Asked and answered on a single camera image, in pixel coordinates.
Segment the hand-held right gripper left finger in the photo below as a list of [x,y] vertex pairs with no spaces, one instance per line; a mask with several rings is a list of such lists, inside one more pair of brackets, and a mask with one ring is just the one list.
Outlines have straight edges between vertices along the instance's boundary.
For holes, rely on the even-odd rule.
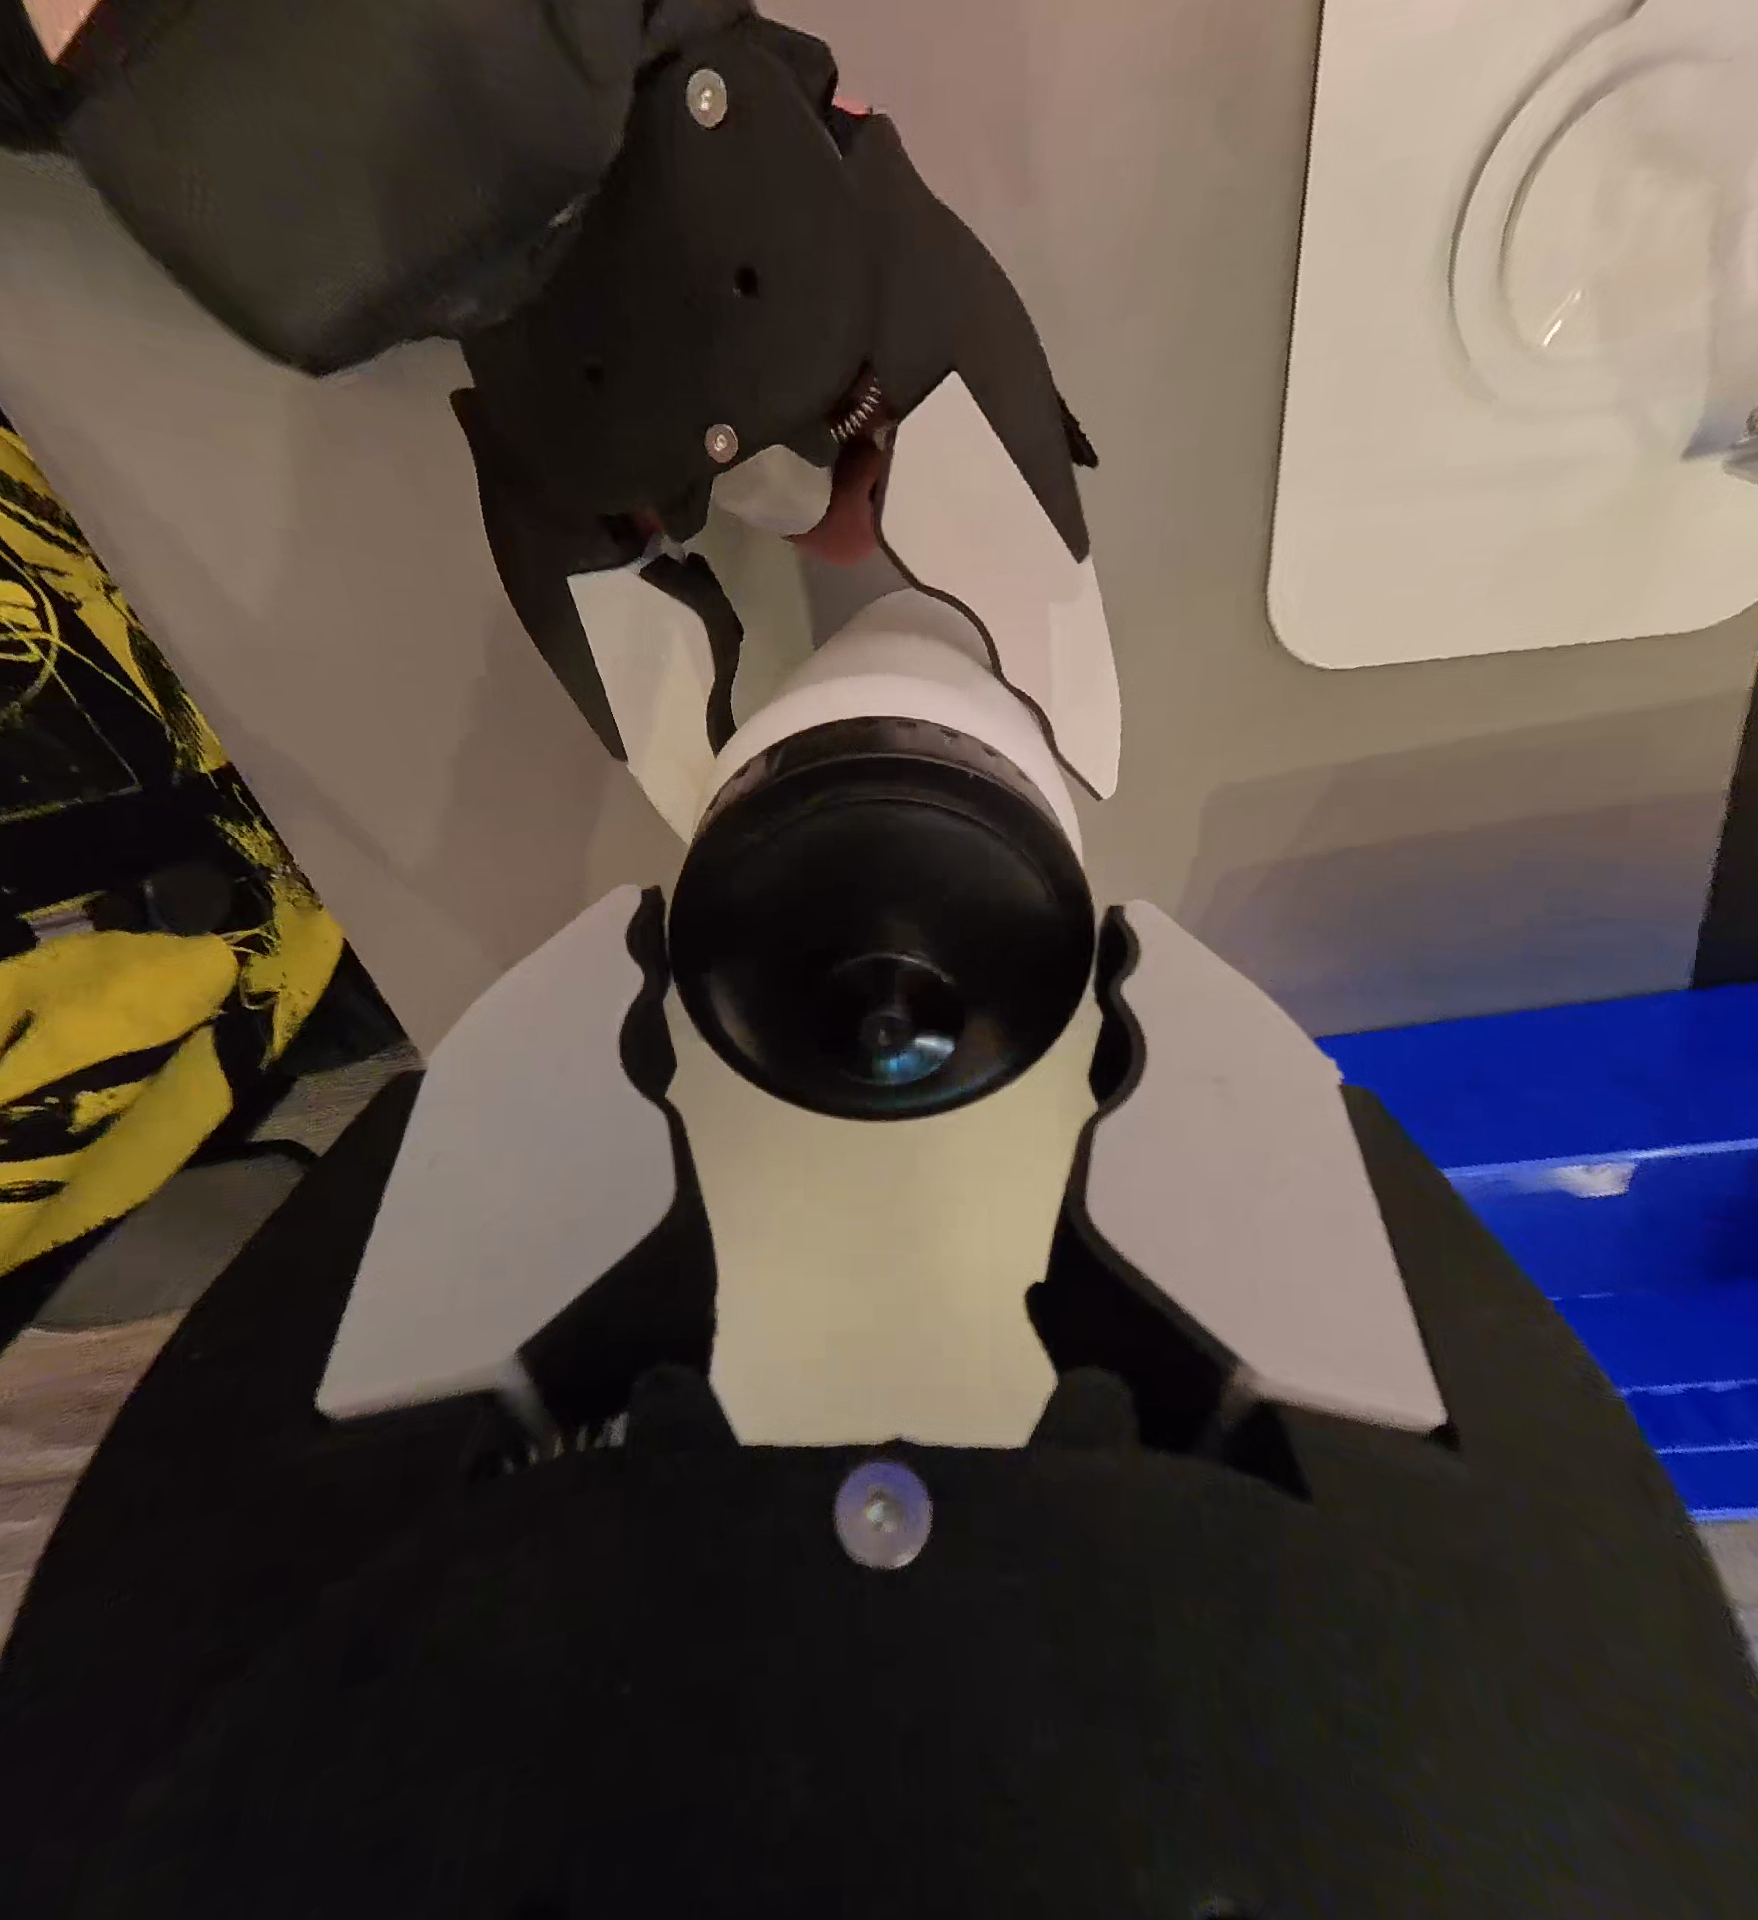
[[661,1368],[709,1381],[717,1236],[666,999],[666,897],[619,886],[439,1038],[321,1376],[324,1416],[495,1398],[530,1428],[604,1428]]

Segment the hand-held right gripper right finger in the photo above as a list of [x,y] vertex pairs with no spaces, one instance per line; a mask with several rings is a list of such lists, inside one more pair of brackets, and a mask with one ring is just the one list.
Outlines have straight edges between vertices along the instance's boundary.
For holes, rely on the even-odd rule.
[[1263,1411],[1450,1423],[1339,1065],[1151,902],[1094,966],[1094,1115],[1033,1323],[1061,1380],[1126,1391],[1144,1449],[1226,1449]]

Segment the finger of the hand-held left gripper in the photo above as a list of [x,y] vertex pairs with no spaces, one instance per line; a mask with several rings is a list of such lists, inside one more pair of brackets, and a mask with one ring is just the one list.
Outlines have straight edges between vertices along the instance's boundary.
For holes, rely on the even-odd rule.
[[965,378],[942,378],[893,428],[887,556],[965,613],[1058,763],[1107,803],[1124,776],[1124,684],[1097,567],[1070,556]]
[[691,842],[730,742],[746,627],[705,556],[651,542],[628,567],[574,573],[569,603],[605,694],[619,750]]

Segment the black bottle lid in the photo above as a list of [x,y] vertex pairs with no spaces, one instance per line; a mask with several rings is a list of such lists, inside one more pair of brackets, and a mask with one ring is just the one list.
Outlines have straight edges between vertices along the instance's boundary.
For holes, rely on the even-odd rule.
[[774,1100],[856,1121],[971,1105],[1074,1017],[1097,911],[1025,770],[955,730],[851,718],[732,770],[667,902],[674,999]]

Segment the blue plastic bin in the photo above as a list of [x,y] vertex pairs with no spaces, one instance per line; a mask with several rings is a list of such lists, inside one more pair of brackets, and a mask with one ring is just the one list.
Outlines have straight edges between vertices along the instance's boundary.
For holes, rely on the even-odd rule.
[[1556,1302],[1685,1508],[1758,1520],[1758,982],[1322,1048]]

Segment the black yellow printed shirt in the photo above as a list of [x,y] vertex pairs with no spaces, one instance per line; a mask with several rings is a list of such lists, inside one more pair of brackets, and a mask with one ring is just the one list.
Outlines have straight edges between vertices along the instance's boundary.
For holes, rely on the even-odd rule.
[[0,405],[0,1352],[178,1168],[403,1041]]

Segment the clear round stand foot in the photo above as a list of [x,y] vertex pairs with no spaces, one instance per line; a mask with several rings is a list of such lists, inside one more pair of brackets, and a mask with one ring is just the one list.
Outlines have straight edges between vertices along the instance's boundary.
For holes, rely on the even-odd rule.
[[1483,147],[1444,258],[1476,384],[1758,467],[1758,2],[1617,2]]

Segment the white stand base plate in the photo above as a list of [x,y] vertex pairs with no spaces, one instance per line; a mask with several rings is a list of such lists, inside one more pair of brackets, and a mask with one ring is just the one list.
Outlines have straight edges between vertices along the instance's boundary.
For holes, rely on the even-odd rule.
[[1268,613],[1318,667],[1685,633],[1758,603],[1758,467],[1488,399],[1444,258],[1529,82],[1617,2],[1326,2]]

